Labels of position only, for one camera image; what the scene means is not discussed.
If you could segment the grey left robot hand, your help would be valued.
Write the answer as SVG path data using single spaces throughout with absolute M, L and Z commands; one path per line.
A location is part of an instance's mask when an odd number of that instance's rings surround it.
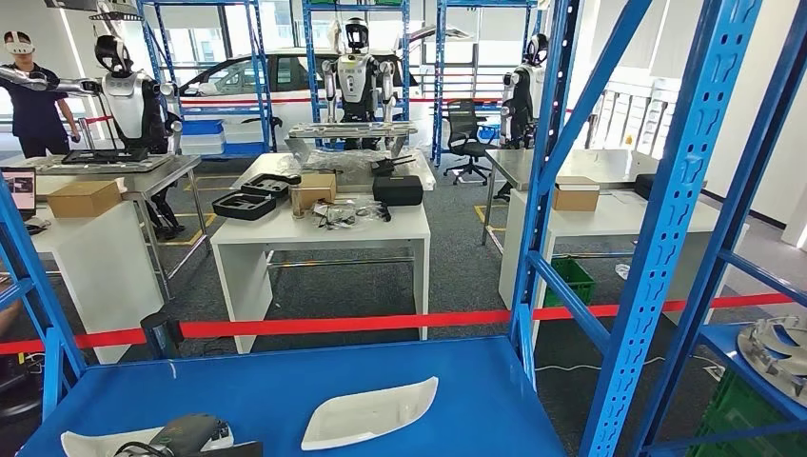
M 167 456 L 190 456 L 234 446 L 234 436 L 226 421 L 213 415 L 195 413 L 174 419 L 148 442 Z

